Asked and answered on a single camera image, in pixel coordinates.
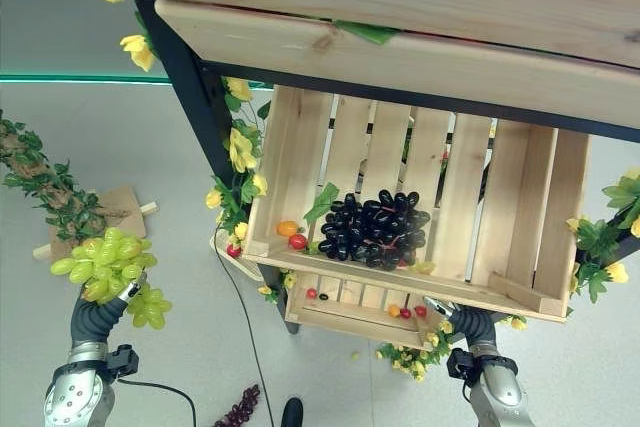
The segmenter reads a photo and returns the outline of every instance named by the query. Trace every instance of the green grape bunch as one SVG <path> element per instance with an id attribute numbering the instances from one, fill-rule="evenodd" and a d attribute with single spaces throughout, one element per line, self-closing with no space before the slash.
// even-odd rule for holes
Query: green grape bunch
<path id="1" fill-rule="evenodd" d="M 103 239 L 86 239 L 74 247 L 71 257 L 54 262 L 50 271 L 53 275 L 68 274 L 70 282 L 84 284 L 82 298 L 102 305 L 120 295 L 130 282 L 140 277 L 143 270 L 158 263 L 153 254 L 144 252 L 150 247 L 150 240 L 109 227 Z M 162 290 L 145 284 L 131 299 L 127 312 L 133 315 L 135 327 L 148 323 L 159 330 L 164 327 L 164 314 L 171 307 Z"/>

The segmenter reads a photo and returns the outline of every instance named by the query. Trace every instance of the orange cherry tomato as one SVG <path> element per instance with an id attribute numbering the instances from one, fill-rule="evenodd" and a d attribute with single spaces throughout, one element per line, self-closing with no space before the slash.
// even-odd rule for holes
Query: orange cherry tomato
<path id="1" fill-rule="evenodd" d="M 276 231 L 280 235 L 291 237 L 298 233 L 298 224 L 293 220 L 283 220 L 282 222 L 278 222 Z"/>

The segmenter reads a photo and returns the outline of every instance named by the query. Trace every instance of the wooden stick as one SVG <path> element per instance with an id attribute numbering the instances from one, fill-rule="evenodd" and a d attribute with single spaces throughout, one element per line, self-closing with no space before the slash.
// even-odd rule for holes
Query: wooden stick
<path id="1" fill-rule="evenodd" d="M 149 202 L 140 206 L 140 213 L 146 217 L 158 211 L 158 204 Z M 33 257 L 38 260 L 45 260 L 51 257 L 51 244 L 43 245 L 33 249 Z"/>

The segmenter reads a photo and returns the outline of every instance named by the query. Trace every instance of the robotic arm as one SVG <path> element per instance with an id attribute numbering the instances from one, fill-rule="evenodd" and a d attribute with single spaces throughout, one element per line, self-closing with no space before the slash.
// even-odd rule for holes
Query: robotic arm
<path id="1" fill-rule="evenodd" d="M 466 337 L 470 352 L 453 349 L 447 368 L 451 377 L 462 379 L 471 389 L 469 402 L 479 426 L 533 427 L 527 409 L 527 394 L 516 379 L 518 367 L 498 352 L 490 313 L 473 307 L 453 310 L 428 297 L 425 302 L 447 317 L 455 332 Z"/>
<path id="2" fill-rule="evenodd" d="M 71 317 L 71 351 L 67 363 L 53 373 L 44 405 L 46 427 L 103 427 L 111 413 L 111 384 L 138 370 L 138 356 L 130 345 L 108 353 L 109 332 L 135 294 L 146 273 L 104 305 L 78 298 Z"/>

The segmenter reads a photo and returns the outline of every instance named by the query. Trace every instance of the black metal frame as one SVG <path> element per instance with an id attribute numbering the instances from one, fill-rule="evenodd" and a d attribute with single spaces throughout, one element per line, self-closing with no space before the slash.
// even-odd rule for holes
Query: black metal frame
<path id="1" fill-rule="evenodd" d="M 216 175 L 227 184 L 231 183 L 233 171 L 228 152 L 224 149 L 222 142 L 229 135 L 231 115 L 224 101 L 221 76 L 259 80 L 273 84 L 451 112 L 496 117 L 640 142 L 640 129 L 631 127 L 486 102 L 353 84 L 203 60 L 157 15 L 154 8 L 155 0 L 135 0 L 135 2 L 147 27 L 155 51 L 169 75 L 182 108 L 191 123 L 191 127 L 211 168 L 214 169 L 215 166 Z M 621 243 L 618 253 L 623 257 L 637 250 L 640 250 L 640 239 L 627 236 L 624 242 Z M 267 285 L 270 287 L 279 286 L 280 274 L 278 269 L 267 265 L 259 265 L 259 268 Z M 283 292 L 278 300 L 278 309 L 283 318 L 286 301 L 286 292 Z M 285 322 L 285 324 L 289 332 L 296 333 L 298 331 L 297 324 L 289 322 Z"/>

